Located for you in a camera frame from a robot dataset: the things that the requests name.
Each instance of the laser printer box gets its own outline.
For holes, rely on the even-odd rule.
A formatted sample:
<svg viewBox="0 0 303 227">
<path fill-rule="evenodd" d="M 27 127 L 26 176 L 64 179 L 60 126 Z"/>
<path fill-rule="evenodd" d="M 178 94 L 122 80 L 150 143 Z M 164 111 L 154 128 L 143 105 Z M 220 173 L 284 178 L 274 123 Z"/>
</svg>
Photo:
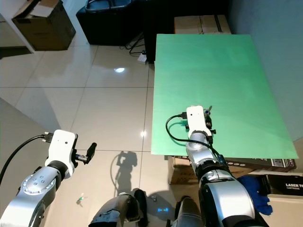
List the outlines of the laser printer box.
<svg viewBox="0 0 303 227">
<path fill-rule="evenodd" d="M 266 159 L 266 158 L 225 158 L 229 166 L 241 166 L 276 172 L 289 172 L 296 169 L 294 159 Z"/>
<path fill-rule="evenodd" d="M 262 195 L 303 196 L 303 176 L 296 175 L 261 175 L 259 193 Z"/>
<path fill-rule="evenodd" d="M 75 29 L 61 0 L 30 0 L 12 21 L 36 51 L 67 50 Z"/>
</svg>

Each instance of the small object on floor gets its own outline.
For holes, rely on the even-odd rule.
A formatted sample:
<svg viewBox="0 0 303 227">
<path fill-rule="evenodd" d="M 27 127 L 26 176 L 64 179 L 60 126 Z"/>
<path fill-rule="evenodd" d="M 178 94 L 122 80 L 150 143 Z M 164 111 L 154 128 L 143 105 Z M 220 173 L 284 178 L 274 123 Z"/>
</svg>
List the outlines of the small object on floor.
<svg viewBox="0 0 303 227">
<path fill-rule="evenodd" d="M 138 62 L 140 64 L 145 65 L 146 64 L 146 54 L 141 53 L 140 56 L 138 57 Z"/>
<path fill-rule="evenodd" d="M 157 196 L 148 196 L 149 199 L 153 200 L 154 202 L 157 201 Z"/>
<path fill-rule="evenodd" d="M 80 205 L 81 207 L 83 207 L 82 204 L 81 204 L 82 200 L 87 198 L 87 197 L 83 197 L 83 195 L 84 195 L 84 193 L 81 193 L 80 198 L 78 198 L 78 200 L 76 201 L 76 204 Z"/>
<path fill-rule="evenodd" d="M 242 176 L 238 178 L 238 180 L 243 184 L 251 196 L 256 210 L 264 215 L 270 215 L 273 212 L 273 208 L 267 204 L 269 202 L 269 198 L 258 193 L 260 190 L 260 184 L 257 178 L 252 176 Z"/>
</svg>

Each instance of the black cable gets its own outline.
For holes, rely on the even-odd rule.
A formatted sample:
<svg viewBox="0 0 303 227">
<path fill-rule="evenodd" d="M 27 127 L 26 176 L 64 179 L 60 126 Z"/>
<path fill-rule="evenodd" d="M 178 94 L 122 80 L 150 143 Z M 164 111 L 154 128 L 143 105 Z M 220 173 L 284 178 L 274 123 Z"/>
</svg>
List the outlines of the black cable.
<svg viewBox="0 0 303 227">
<path fill-rule="evenodd" d="M 136 46 L 142 39 L 144 39 L 144 36 L 140 36 L 139 39 L 133 45 L 130 45 L 130 47 L 127 47 L 127 45 L 125 45 L 125 49 L 130 50 L 132 48 L 145 45 L 145 44 L 142 44 L 142 45 Z"/>
<path fill-rule="evenodd" d="M 1 186 L 1 183 L 2 183 L 2 179 L 4 177 L 4 173 L 7 169 L 7 167 L 9 166 L 9 163 L 11 162 L 11 160 L 13 159 L 13 157 L 18 153 L 18 151 L 21 150 L 21 148 L 23 148 L 26 144 L 30 143 L 31 141 L 33 140 L 36 140 L 38 138 L 44 138 L 45 135 L 39 135 L 39 136 L 35 136 L 33 138 L 30 138 L 29 140 L 25 141 L 24 143 L 22 143 L 19 147 L 17 147 L 17 149 L 10 155 L 10 157 L 8 158 L 8 160 L 5 162 L 2 170 L 1 170 L 1 173 L 0 173 L 0 186 Z"/>
<path fill-rule="evenodd" d="M 141 52 L 132 52 L 132 51 L 129 52 L 130 55 L 132 55 L 133 53 L 142 53 L 142 51 Z"/>
<path fill-rule="evenodd" d="M 170 133 L 170 131 L 169 131 L 167 125 L 168 125 L 168 123 L 169 123 L 173 118 L 176 118 L 176 117 L 182 117 L 182 115 L 181 115 L 181 114 L 179 114 L 179 115 L 174 115 L 174 116 L 170 117 L 170 118 L 166 121 L 166 123 L 165 123 L 166 131 L 167 131 L 167 133 L 168 133 L 168 135 L 169 135 L 170 137 L 172 137 L 172 138 L 173 138 L 174 140 L 176 140 L 176 141 L 202 144 L 203 146 L 206 146 L 207 148 L 209 148 L 209 149 L 210 149 L 213 153 L 215 153 L 217 156 L 219 155 L 218 151 L 216 151 L 216 150 L 213 148 L 212 145 L 208 145 L 207 143 L 203 143 L 203 142 L 200 142 L 200 141 L 197 141 L 197 140 L 179 139 L 179 138 L 174 137 L 174 136 Z"/>
</svg>

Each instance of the cardboard box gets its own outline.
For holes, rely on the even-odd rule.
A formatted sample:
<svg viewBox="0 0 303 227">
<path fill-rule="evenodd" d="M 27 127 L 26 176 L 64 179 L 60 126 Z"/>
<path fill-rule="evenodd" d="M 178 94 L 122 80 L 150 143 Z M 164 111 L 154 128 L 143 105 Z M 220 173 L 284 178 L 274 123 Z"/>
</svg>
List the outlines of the cardboard box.
<svg viewBox="0 0 303 227">
<path fill-rule="evenodd" d="M 225 15 L 175 17 L 175 34 L 231 34 Z"/>
<path fill-rule="evenodd" d="M 266 158 L 225 158 L 229 166 L 241 166 L 268 171 L 287 173 L 296 169 L 294 159 L 266 159 Z"/>
<path fill-rule="evenodd" d="M 61 0 L 30 0 L 12 21 L 36 51 L 67 50 L 76 33 Z"/>
<path fill-rule="evenodd" d="M 191 167 L 189 160 L 177 157 L 168 157 L 169 183 L 170 184 L 196 184 L 197 177 Z M 238 178 L 254 171 L 252 168 L 230 166 L 234 177 Z"/>
<path fill-rule="evenodd" d="M 262 195 L 290 195 L 303 196 L 303 177 L 285 175 L 261 175 L 257 177 L 260 182 Z"/>
</svg>

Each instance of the brown cardboard box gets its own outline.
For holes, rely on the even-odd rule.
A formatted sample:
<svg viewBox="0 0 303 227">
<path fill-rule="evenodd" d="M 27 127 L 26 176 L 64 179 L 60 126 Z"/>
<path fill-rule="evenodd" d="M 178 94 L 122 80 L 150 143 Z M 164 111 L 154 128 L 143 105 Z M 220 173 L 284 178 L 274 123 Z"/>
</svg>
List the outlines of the brown cardboard box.
<svg viewBox="0 0 303 227">
<path fill-rule="evenodd" d="M 170 184 L 196 184 L 197 177 L 191 167 L 188 159 L 168 157 L 169 167 L 169 183 Z M 254 171 L 251 168 L 244 168 L 238 166 L 229 167 L 234 177 L 238 178 Z"/>
<path fill-rule="evenodd" d="M 30 0 L 12 21 L 36 51 L 67 50 L 76 33 L 61 0 Z"/>
<path fill-rule="evenodd" d="M 175 17 L 175 34 L 231 34 L 225 15 L 217 22 L 215 15 Z"/>
</svg>

